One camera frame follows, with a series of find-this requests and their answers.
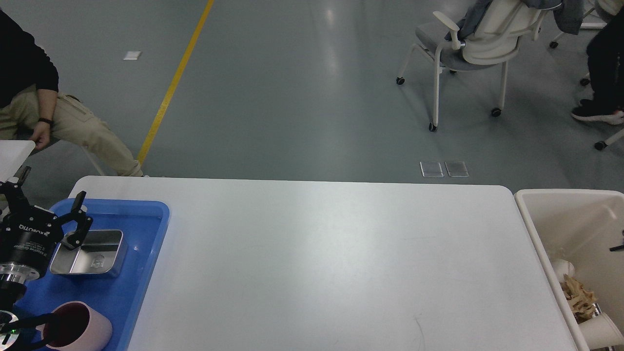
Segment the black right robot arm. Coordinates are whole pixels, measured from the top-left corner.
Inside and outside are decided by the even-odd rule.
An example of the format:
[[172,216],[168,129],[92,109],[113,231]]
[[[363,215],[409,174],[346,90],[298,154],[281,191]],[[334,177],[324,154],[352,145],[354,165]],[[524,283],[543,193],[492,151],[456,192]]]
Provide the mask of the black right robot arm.
[[620,245],[616,245],[614,247],[610,247],[609,251],[611,253],[617,253],[617,252],[622,252],[624,251],[624,240],[622,240],[622,244]]

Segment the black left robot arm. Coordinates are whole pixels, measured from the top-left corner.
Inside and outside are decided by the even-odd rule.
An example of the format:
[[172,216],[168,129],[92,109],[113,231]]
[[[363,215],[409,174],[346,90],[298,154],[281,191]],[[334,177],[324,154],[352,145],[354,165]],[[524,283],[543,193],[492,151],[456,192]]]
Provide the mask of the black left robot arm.
[[1,183],[9,213],[1,220],[1,349],[33,351],[59,334],[60,318],[43,313],[21,318],[14,305],[24,297],[26,283],[47,273],[58,246],[80,248],[91,228],[92,218],[82,208],[86,192],[75,197],[69,213],[58,215],[30,204],[22,190],[31,167],[22,166]]

